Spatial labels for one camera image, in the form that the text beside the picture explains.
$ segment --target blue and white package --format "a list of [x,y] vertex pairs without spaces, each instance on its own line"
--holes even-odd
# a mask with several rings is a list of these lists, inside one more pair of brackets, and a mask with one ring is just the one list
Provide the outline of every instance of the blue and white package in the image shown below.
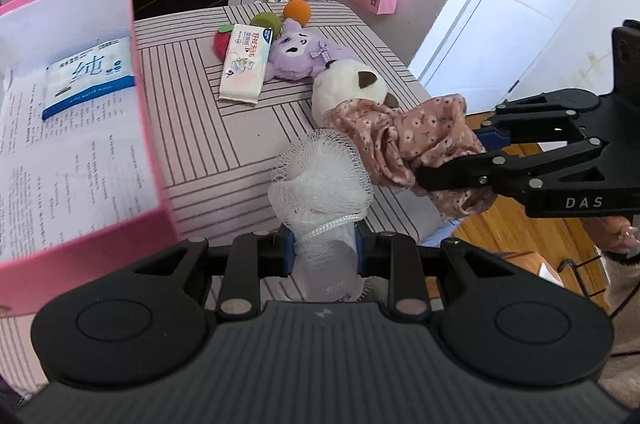
[[130,39],[100,43],[47,67],[42,120],[67,108],[135,86]]

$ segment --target plush ear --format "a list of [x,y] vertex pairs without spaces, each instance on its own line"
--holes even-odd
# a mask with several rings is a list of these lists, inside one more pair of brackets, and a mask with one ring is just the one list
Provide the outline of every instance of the plush ear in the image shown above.
[[368,70],[358,72],[358,86],[360,88],[366,88],[370,84],[375,83],[377,80],[378,77],[373,72],[369,72]]
[[387,108],[400,108],[400,103],[398,103],[398,100],[391,94],[386,94],[385,100],[382,104]]
[[280,31],[280,37],[282,37],[283,34],[286,34],[289,32],[302,32],[302,25],[300,25],[300,23],[298,23],[293,18],[287,18],[282,23],[282,30]]

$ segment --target striped mattress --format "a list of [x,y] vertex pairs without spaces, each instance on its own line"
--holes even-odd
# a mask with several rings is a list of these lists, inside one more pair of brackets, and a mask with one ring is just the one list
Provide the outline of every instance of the striped mattress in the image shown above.
[[[204,236],[229,244],[253,230],[276,229],[267,189],[277,156],[290,141],[314,129],[311,79],[265,84],[257,106],[218,102],[222,62],[212,51],[218,27],[249,23],[262,11],[282,15],[284,4],[251,4],[196,10],[136,22],[145,96],[156,152],[182,237]],[[405,110],[428,94],[393,52],[348,7],[311,4],[307,27],[351,46],[385,78]],[[367,222],[424,242],[442,231],[431,201],[409,191],[375,187]],[[220,278],[214,278],[209,303]],[[289,279],[262,280],[260,294],[300,300],[304,286]],[[0,375],[21,394],[38,391],[46,378],[30,343],[33,316],[0,318]]]

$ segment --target orange ball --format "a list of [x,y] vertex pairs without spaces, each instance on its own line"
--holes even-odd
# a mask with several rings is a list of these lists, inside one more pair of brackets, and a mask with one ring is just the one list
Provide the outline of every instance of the orange ball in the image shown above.
[[291,0],[284,6],[282,15],[285,18],[294,19],[300,25],[305,26],[311,19],[311,7],[304,0]]

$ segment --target wooden floor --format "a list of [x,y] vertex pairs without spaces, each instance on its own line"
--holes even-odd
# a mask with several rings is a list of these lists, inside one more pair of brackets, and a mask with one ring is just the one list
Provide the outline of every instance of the wooden floor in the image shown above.
[[[487,114],[467,117],[472,128],[478,128]],[[510,154],[528,155],[540,152],[537,144],[523,144],[506,149]],[[565,258],[577,263],[597,256],[591,240],[577,218],[528,218],[524,208],[512,198],[499,197],[488,211],[469,217],[454,233],[479,247],[499,252],[534,250],[557,268]],[[580,268],[588,292],[606,287],[606,276],[600,261]],[[580,292],[570,268],[560,275],[564,286]],[[606,307],[602,294],[591,298]]]

